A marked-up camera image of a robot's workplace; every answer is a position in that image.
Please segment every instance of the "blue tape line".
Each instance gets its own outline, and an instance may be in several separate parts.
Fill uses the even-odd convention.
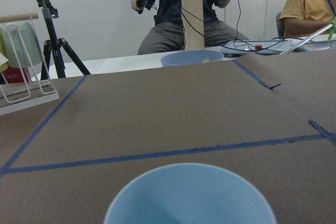
[[[21,147],[14,153],[14,155],[7,161],[7,163],[0,169],[0,178],[4,175],[11,165],[20,157],[22,152],[28,147],[28,145],[34,140],[37,134],[43,129],[44,126],[51,120],[51,118],[59,111],[63,104],[74,94],[74,92],[80,87],[80,85],[86,80],[87,76],[84,76],[80,82],[70,91],[70,93],[54,108],[54,110],[44,119],[44,121],[34,130],[34,132],[28,137],[28,139],[21,145]]]
[[[331,143],[336,145],[336,138],[330,134],[328,131],[326,131],[324,128],[322,128],[317,122],[314,120],[309,120],[309,123],[326,139],[328,139]]]
[[[282,138],[278,140],[267,140],[267,141],[250,142],[250,143],[229,144],[229,145],[216,145],[216,146],[211,146],[211,147],[201,147],[201,148],[185,149],[185,150],[179,150],[179,151],[157,152],[157,153],[139,154],[139,155],[131,155],[131,156],[121,156],[121,157],[112,157],[112,158],[92,159],[92,160],[86,160],[86,161],[67,162],[67,163],[59,163],[59,164],[18,167],[18,168],[8,169],[6,174],[35,172],[38,170],[50,170],[50,169],[59,169],[59,168],[71,168],[71,167],[76,167],[76,166],[99,165],[99,164],[134,161],[134,160],[157,158],[157,157],[168,157],[168,156],[178,156],[178,155],[196,154],[196,153],[205,153],[205,152],[214,152],[214,151],[234,150],[234,149],[241,149],[241,148],[251,148],[251,147],[276,145],[276,144],[287,144],[287,143],[304,142],[304,141],[319,140],[319,139],[323,139],[323,137],[321,135],[299,136],[299,137],[292,137],[292,138]]]
[[[259,77],[257,77],[254,73],[252,73],[250,70],[248,70],[246,67],[244,67],[241,63],[239,63],[237,60],[233,60],[233,62],[240,67],[244,72],[246,72],[249,76],[251,76],[253,79],[255,79],[257,82],[259,82],[261,85],[263,85],[264,87],[273,90],[274,88],[278,87],[281,85],[281,83],[276,84],[274,86],[269,86],[266,84],[266,82],[264,82],[263,80],[261,80]]]

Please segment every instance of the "white wall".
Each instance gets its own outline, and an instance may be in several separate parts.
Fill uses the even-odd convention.
[[[286,0],[239,0],[242,15],[238,29],[250,39],[277,36],[275,15]],[[65,38],[81,60],[135,55],[154,25],[155,10],[142,15],[133,11],[130,0],[50,0],[58,9],[53,19],[58,38]],[[225,9],[216,8],[221,20],[236,27],[239,14],[237,0]],[[34,20],[41,46],[49,39],[41,8],[36,0],[0,0],[0,16],[37,12]],[[65,62],[70,59],[62,51]]]

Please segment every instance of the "gray pants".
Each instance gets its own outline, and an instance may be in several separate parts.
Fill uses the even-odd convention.
[[[228,41],[248,40],[246,36],[220,20],[212,21],[204,25],[205,46],[223,46]],[[184,48],[184,33],[182,24],[162,22],[153,27],[144,38],[138,51],[138,55],[154,54],[156,52],[177,51]]]

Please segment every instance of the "tripod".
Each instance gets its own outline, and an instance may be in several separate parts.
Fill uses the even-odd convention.
[[[45,57],[45,62],[47,69],[49,70],[50,65],[50,53],[52,53],[57,77],[58,78],[64,78],[65,76],[65,65],[62,58],[62,54],[60,51],[60,48],[63,47],[65,52],[69,55],[70,59],[76,64],[78,69],[84,74],[88,75],[90,74],[89,70],[85,67],[83,62],[79,59],[79,57],[76,55],[76,53],[73,51],[73,49],[69,46],[69,44],[66,42],[65,39],[60,38],[57,39],[57,35],[55,32],[54,24],[52,21],[52,18],[58,18],[58,12],[57,9],[54,9],[51,5],[49,0],[36,0],[39,7],[42,7],[42,13],[44,20],[47,25],[48,33],[50,40],[46,40],[44,43],[44,49],[43,54]],[[46,80],[48,78],[47,71],[45,66],[42,64],[41,69],[41,80]]]

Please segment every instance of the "hand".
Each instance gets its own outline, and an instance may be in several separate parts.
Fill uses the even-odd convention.
[[[142,6],[141,8],[139,8],[137,6],[137,0],[132,0],[131,4],[132,4],[132,9],[135,10],[135,11],[137,11],[137,12],[139,12],[139,11],[141,11],[141,10],[143,10],[145,8],[144,6]]]

